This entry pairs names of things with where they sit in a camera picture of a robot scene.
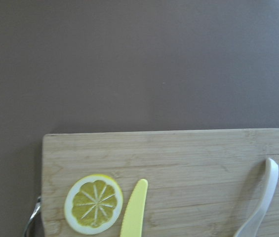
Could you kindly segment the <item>lemon slice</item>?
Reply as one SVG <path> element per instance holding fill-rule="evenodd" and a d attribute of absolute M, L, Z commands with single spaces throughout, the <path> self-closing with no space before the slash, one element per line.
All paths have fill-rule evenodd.
<path fill-rule="evenodd" d="M 123 205 L 119 184 L 110 176 L 92 174 L 78 180 L 69 190 L 64 215 L 69 226 L 83 235 L 106 231 L 118 219 Z"/>

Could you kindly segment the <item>wooden cutting board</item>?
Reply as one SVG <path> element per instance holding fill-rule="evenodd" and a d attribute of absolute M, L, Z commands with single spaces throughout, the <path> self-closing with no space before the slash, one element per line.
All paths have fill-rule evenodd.
<path fill-rule="evenodd" d="M 279 165 L 279 129 L 45 135 L 45 235 L 78 235 L 64 218 L 67 193 L 80 178 L 105 174 L 124 201 L 139 179 L 148 180 L 143 236 L 231 237 L 258 202 L 267 158 Z M 279 181 L 257 234 L 279 237 Z"/>

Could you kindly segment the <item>white ceramic spoon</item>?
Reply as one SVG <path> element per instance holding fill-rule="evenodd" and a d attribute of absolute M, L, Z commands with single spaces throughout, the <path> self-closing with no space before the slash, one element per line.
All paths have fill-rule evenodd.
<path fill-rule="evenodd" d="M 264 186 L 258 204 L 234 237 L 255 237 L 270 207 L 279 179 L 279 165 L 272 158 L 267 158 L 265 165 Z"/>

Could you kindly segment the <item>yellow plastic knife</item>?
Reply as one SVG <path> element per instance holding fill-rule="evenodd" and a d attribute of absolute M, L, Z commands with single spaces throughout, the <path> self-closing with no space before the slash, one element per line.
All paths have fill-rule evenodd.
<path fill-rule="evenodd" d="M 122 220 L 120 237 L 141 237 L 148 181 L 140 179 L 129 198 Z"/>

